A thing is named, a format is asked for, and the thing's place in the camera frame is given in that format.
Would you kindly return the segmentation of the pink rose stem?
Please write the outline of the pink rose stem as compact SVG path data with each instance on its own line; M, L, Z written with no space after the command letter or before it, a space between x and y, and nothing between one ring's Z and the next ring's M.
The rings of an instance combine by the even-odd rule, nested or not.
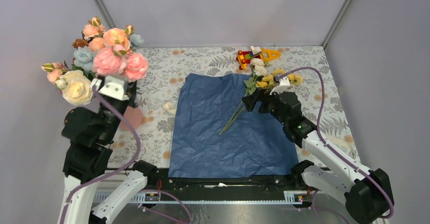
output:
M105 76L107 74L105 68L105 59L107 58L106 53L99 52L96 57L93 59L93 67L92 71L96 75Z
M97 52L106 53L105 59L106 76L111 74L121 75L129 82L143 79L148 71L149 62L140 53L129 52L121 44L106 47Z

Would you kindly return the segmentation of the blue paper bouquet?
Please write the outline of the blue paper bouquet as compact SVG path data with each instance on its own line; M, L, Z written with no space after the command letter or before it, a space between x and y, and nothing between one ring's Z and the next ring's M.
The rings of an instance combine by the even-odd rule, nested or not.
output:
M241 99L247 74L190 74L180 90L169 177L237 178L287 175L296 146L269 114L248 112Z

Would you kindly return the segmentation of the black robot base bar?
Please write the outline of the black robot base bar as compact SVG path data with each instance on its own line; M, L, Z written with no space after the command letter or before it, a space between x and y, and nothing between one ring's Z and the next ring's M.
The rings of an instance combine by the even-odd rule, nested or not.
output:
M180 178L169 177L167 168L157 168L145 161L134 162L125 170L127 177L135 170L143 171L147 177L146 186L138 193L156 192L166 194L181 202L173 194L178 192L201 191L203 189L252 191L289 191L313 195L315 188L299 182L293 175L255 175L248 178Z

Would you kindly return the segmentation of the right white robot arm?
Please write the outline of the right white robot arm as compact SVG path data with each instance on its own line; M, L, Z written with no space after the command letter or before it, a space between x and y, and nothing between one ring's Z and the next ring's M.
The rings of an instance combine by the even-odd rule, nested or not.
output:
M291 168L293 187L307 186L323 191L344 204L357 223L372 223L393 214L394 199L389 176L378 168L372 170L351 158L324 136L316 124L307 119L294 92L288 92L285 79L276 79L273 89L258 88L242 102L247 111L271 114L283 125L287 139L318 158L329 171L322 170L309 160Z

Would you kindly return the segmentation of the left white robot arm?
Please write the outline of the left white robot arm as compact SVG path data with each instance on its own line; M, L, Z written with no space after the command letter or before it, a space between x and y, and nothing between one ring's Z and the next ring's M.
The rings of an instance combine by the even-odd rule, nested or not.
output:
M99 205L93 199L99 183L110 177L105 170L112 150L109 145L121 123L134 128L124 117L127 107L136 107L137 84L123 76L95 78L90 88L100 101L98 112L76 107L65 117L62 136L70 140L63 165L64 196L59 223L112 223L141 190L157 184L157 167L134 154L125 164L131 171Z

